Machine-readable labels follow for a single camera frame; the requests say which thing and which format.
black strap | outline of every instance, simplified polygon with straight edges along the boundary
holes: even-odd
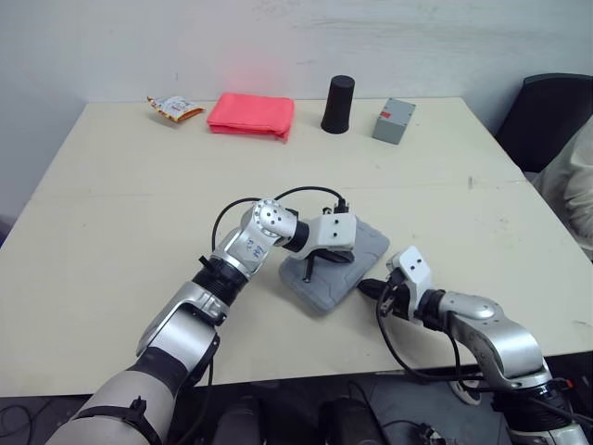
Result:
[[[162,445],[160,437],[155,428],[146,420],[146,400],[142,400],[140,396],[134,400],[130,408],[123,406],[94,406],[78,413],[72,420],[83,419],[85,417],[94,417],[96,415],[105,415],[108,417],[115,417],[121,419],[122,422],[133,426],[136,431],[142,434],[150,445]]]

black cylinder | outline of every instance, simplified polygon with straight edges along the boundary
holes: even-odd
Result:
[[[192,281],[231,306],[239,291],[247,284],[247,279],[226,261],[218,258],[208,261],[210,267],[202,268]]]
[[[348,131],[353,94],[354,79],[348,76],[332,78],[322,120],[322,128],[327,133],[342,134]]]
[[[571,424],[561,415],[532,403],[530,398],[542,401],[553,408],[570,412],[570,402],[563,397],[554,382],[548,382],[537,388],[517,390],[514,393],[497,392],[492,408],[502,412],[510,429],[515,431],[549,431]]]

black chair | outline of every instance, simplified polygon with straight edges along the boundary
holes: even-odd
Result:
[[[527,77],[496,139],[522,171],[541,172],[592,114],[593,77]]]

gray box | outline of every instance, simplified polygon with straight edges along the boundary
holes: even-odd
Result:
[[[387,99],[387,103],[374,125],[372,137],[391,144],[399,144],[415,108],[415,105],[408,102]]]

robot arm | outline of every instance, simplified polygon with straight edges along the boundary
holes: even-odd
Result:
[[[431,271],[412,246],[387,262],[390,271],[381,314],[450,333],[473,354],[494,390],[494,408],[505,414],[515,444],[586,445],[579,424],[536,404],[570,411],[559,383],[552,379],[541,348],[521,325],[508,319],[493,300],[435,290]],[[368,284],[361,290],[369,293]]]
[[[324,214],[309,222],[273,199],[262,199],[183,284],[143,333],[138,360],[114,375],[63,425],[49,445],[161,445],[182,388],[208,368],[224,322],[239,291],[274,246],[306,258],[319,248],[351,250],[356,218]]]

